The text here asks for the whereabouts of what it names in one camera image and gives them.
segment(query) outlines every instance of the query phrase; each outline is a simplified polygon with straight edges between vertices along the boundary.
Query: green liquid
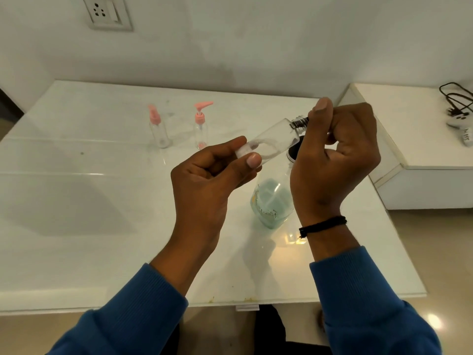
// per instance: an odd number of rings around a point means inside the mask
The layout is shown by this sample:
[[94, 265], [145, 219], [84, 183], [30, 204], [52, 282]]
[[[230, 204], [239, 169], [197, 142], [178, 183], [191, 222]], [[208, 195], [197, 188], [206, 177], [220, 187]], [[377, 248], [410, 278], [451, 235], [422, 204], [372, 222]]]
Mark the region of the green liquid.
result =
[[279, 227], [294, 210], [291, 191], [276, 180], [264, 180], [254, 190], [251, 209], [269, 229]]

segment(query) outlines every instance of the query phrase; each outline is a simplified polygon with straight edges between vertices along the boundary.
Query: pink pump nozzle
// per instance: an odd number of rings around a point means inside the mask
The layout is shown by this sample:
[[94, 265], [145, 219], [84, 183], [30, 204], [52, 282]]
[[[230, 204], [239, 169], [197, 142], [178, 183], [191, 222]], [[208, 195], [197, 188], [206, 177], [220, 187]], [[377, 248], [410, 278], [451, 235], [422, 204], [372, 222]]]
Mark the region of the pink pump nozzle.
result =
[[197, 113], [195, 114], [195, 123], [197, 124], [205, 123], [205, 115], [202, 113], [202, 108], [205, 108], [210, 105], [213, 105], [212, 101], [199, 102], [199, 103], [194, 104], [194, 107], [197, 108]]
[[160, 124], [161, 123], [161, 116], [157, 112], [156, 106], [154, 105], [148, 105], [148, 108], [150, 109], [150, 122], [151, 124]]

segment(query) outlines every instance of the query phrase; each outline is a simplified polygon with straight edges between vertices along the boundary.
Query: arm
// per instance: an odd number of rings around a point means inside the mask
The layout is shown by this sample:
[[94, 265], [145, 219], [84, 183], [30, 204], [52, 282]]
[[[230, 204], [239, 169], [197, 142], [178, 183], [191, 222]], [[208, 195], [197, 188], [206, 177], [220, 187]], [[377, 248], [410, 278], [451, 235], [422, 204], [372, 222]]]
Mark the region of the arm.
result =
[[261, 157], [236, 159], [245, 137], [207, 147], [171, 172], [176, 224], [168, 244], [107, 304], [87, 311], [51, 355], [159, 354], [187, 308], [186, 293], [215, 250], [230, 193], [256, 177]]
[[[291, 173], [302, 226], [340, 215], [343, 199], [380, 160], [369, 105], [333, 108], [323, 98], [309, 119]], [[334, 142], [336, 150], [325, 149]], [[441, 354], [433, 329], [396, 296], [347, 226], [308, 234], [307, 239], [315, 260], [310, 269], [335, 354]]]

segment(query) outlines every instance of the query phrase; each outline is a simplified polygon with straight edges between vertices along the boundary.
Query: black cap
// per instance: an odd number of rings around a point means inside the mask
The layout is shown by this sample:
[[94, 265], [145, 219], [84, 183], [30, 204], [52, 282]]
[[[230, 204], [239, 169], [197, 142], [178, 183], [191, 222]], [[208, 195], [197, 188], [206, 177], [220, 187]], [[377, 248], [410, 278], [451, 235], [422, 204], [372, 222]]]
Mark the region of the black cap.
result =
[[300, 136], [299, 142], [297, 142], [294, 146], [289, 148], [289, 150], [287, 151], [287, 158], [293, 163], [296, 161], [297, 154], [299, 153], [299, 148], [300, 148], [300, 145], [302, 144], [303, 139], [304, 139], [304, 136]]

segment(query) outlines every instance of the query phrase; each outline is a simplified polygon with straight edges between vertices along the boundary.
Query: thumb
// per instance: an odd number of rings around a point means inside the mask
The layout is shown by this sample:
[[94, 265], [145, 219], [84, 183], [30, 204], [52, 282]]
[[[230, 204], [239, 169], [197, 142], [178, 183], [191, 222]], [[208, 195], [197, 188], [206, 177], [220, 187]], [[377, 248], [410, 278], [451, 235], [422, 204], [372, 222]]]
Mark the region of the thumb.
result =
[[316, 106], [308, 114], [309, 123], [300, 151], [324, 155], [327, 133], [330, 130], [333, 116], [334, 105], [332, 101], [327, 97], [319, 99]]
[[230, 194], [255, 169], [261, 165], [261, 156], [258, 153], [249, 153], [232, 161], [220, 172], [216, 179], [222, 188]]

